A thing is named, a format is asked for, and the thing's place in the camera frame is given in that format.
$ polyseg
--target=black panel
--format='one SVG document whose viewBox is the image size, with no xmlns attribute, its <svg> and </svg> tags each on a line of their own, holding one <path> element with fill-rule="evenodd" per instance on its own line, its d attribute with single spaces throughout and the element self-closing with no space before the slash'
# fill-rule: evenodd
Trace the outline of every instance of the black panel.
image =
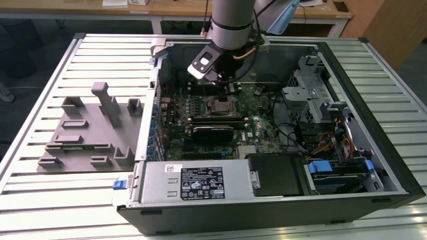
<svg viewBox="0 0 427 240">
<path fill-rule="evenodd" d="M 260 188 L 254 190 L 256 197 L 303 196 L 310 190 L 306 183 L 300 155 L 286 153 L 250 154 L 250 169 L 256 171 Z"/>
<path fill-rule="evenodd" d="M 390 198 L 391 201 L 375 201 Z M 401 202 L 405 196 L 354 197 L 270 203 L 215 204 L 186 207 L 144 208 L 155 215 L 142 215 L 143 208 L 118 210 L 124 219 L 147 235 L 206 233 L 302 225 L 349 223 Z"/>
</svg>

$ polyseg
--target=blue latch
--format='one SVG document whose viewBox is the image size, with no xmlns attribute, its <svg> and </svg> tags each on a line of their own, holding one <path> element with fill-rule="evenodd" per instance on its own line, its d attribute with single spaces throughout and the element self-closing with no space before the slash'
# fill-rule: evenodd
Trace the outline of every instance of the blue latch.
<svg viewBox="0 0 427 240">
<path fill-rule="evenodd" d="M 316 172 L 333 172 L 330 161 L 327 160 L 312 161 L 308 164 L 308 170 L 311 174 Z"/>
<path fill-rule="evenodd" d="M 371 172 L 374 170 L 374 164 L 371 160 L 365 160 L 365 164 L 366 164 L 367 170 Z"/>
<path fill-rule="evenodd" d="M 114 190 L 123 190 L 123 189 L 127 189 L 127 180 L 116 180 L 114 181 L 114 184 L 112 184 L 112 189 Z"/>
</svg>

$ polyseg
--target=warning label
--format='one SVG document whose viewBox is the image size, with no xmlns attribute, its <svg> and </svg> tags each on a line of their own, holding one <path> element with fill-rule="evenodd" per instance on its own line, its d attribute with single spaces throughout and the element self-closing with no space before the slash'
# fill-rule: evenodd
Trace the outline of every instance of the warning label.
<svg viewBox="0 0 427 240">
<path fill-rule="evenodd" d="M 180 169 L 180 199 L 224 199 L 224 176 L 222 167 Z"/>
</svg>

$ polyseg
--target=metal table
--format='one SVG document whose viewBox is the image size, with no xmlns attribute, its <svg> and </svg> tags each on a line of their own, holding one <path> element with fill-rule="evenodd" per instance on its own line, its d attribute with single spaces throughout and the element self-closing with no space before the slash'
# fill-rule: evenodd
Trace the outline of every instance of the metal table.
<svg viewBox="0 0 427 240">
<path fill-rule="evenodd" d="M 40 174 L 39 157 L 63 115 L 66 96 L 98 101 L 91 86 L 108 82 L 118 102 L 148 97 L 151 49 L 190 35 L 87 34 L 74 39 L 0 164 L 0 235 L 6 239 L 426 239 L 427 198 L 343 224 L 174 236 L 143 236 L 112 206 L 112 182 L 127 172 Z M 362 97 L 427 191 L 427 108 L 369 43 L 358 39 L 271 39 L 327 42 Z"/>
</svg>

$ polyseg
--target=gray floor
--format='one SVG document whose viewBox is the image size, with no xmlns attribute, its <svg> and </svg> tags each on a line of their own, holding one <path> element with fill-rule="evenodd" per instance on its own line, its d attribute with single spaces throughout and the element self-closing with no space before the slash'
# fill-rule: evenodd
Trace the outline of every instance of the gray floor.
<svg viewBox="0 0 427 240">
<path fill-rule="evenodd" d="M 35 20 L 38 32 L 44 42 L 44 46 L 30 52 L 36 64 L 38 72 L 20 80 L 10 79 L 0 71 L 0 80 L 8 88 L 14 87 L 43 87 L 50 80 L 52 72 L 63 57 L 75 33 L 111 33 L 111 34 L 151 34 L 152 28 L 148 21 L 86 21 L 68 20 L 66 28 L 59 29 L 54 20 Z M 164 34 L 199 34 L 202 23 L 163 22 Z M 398 71 L 403 80 L 427 103 L 427 44 L 422 44 L 414 52 L 411 58 Z M 0 101 L 0 159 L 8 150 L 27 115 L 38 100 L 42 88 L 11 89 L 15 101 L 4 103 Z"/>
</svg>

